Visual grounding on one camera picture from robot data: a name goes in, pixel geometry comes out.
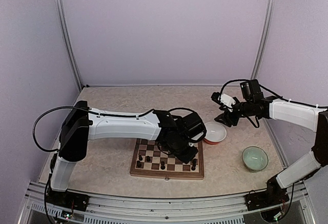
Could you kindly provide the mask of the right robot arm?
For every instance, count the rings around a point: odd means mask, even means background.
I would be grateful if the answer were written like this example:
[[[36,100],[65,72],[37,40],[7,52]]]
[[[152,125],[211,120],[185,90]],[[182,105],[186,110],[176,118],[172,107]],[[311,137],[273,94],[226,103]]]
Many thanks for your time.
[[[238,82],[243,101],[224,94],[222,90],[212,94],[212,101],[219,104],[223,111],[215,118],[216,122],[232,127],[238,124],[240,118],[265,118],[286,121],[310,129],[316,134],[310,152],[267,181],[262,201],[272,206],[290,185],[311,177],[327,166],[327,107],[285,99],[275,92],[265,97],[263,91],[266,88],[256,79],[239,79]]]

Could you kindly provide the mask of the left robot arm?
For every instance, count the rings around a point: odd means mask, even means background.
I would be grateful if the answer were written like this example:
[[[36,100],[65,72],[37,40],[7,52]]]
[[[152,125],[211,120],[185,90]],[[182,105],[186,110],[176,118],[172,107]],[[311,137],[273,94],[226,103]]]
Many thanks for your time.
[[[51,196],[61,206],[68,205],[72,195],[68,183],[77,162],[87,155],[90,140],[103,138],[136,138],[156,141],[183,163],[190,162],[207,130],[197,112],[186,116],[172,111],[151,109],[145,113],[103,111],[79,101],[64,120],[59,136],[59,152],[52,167]]]

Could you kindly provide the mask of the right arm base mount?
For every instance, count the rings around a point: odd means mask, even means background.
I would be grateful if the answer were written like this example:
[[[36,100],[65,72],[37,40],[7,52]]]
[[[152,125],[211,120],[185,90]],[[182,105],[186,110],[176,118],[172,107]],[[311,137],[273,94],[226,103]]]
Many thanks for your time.
[[[248,211],[279,205],[290,200],[286,189],[274,190],[272,188],[260,192],[250,191],[244,199]]]

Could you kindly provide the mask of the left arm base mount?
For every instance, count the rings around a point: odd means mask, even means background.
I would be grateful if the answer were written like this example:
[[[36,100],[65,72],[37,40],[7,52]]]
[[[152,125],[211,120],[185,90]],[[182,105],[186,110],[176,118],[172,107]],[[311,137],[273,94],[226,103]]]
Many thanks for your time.
[[[46,193],[46,202],[55,206],[85,212],[90,196],[70,191],[58,192],[50,190]]]

